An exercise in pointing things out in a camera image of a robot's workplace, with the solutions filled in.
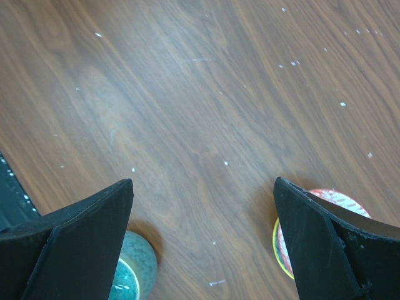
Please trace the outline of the red patterned bowl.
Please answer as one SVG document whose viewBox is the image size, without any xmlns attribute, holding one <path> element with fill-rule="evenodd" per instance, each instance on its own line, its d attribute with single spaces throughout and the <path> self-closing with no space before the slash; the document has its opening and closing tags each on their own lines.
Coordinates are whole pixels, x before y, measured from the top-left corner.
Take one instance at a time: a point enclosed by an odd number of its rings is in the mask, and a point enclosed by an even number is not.
<svg viewBox="0 0 400 300">
<path fill-rule="evenodd" d="M 371 218 L 369 213 L 351 197 L 332 189 L 312 189 L 309 192 L 325 201 L 350 210 L 356 214 Z"/>
</svg>

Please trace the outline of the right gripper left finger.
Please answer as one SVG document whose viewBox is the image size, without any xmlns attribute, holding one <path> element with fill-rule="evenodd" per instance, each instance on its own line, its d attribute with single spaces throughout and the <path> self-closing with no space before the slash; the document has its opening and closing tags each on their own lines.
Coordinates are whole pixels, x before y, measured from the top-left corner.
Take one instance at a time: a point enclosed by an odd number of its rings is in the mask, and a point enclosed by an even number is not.
<svg viewBox="0 0 400 300">
<path fill-rule="evenodd" d="M 133 205 L 122 179 L 1 231 L 1 299 L 107 299 Z"/>
</svg>

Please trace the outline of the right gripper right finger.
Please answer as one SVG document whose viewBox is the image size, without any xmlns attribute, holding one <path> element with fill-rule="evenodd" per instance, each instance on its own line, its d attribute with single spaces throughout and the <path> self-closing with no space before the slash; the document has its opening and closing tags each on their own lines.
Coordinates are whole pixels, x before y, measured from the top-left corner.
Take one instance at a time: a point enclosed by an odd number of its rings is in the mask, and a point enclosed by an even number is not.
<svg viewBox="0 0 400 300">
<path fill-rule="evenodd" d="M 283 177 L 274 203 L 300 299 L 399 299 L 399 228 Z"/>
</svg>

